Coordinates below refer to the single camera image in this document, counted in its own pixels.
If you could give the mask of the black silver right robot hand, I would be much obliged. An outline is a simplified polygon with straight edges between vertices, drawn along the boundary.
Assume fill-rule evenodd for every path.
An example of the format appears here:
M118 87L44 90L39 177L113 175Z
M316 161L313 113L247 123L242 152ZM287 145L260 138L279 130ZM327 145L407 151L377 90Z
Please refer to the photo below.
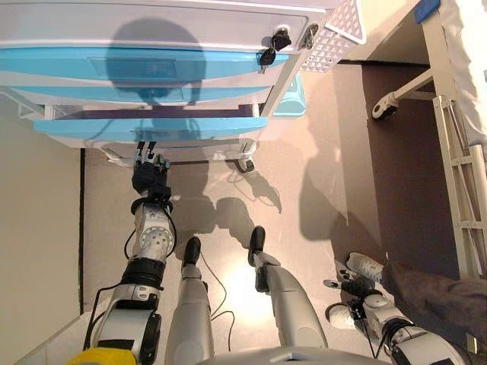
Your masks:
M325 279L323 285L339 292L342 302L363 299L377 293L375 283L348 269L339 269L336 279Z

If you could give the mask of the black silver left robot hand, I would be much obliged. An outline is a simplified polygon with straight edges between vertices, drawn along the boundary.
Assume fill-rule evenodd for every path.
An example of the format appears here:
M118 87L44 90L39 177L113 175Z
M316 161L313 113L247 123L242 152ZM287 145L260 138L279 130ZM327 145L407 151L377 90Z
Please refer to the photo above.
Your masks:
M145 150L145 142L139 141L135 149L132 187L140 195L167 188L170 162L154 151L155 145L155 141L150 141Z

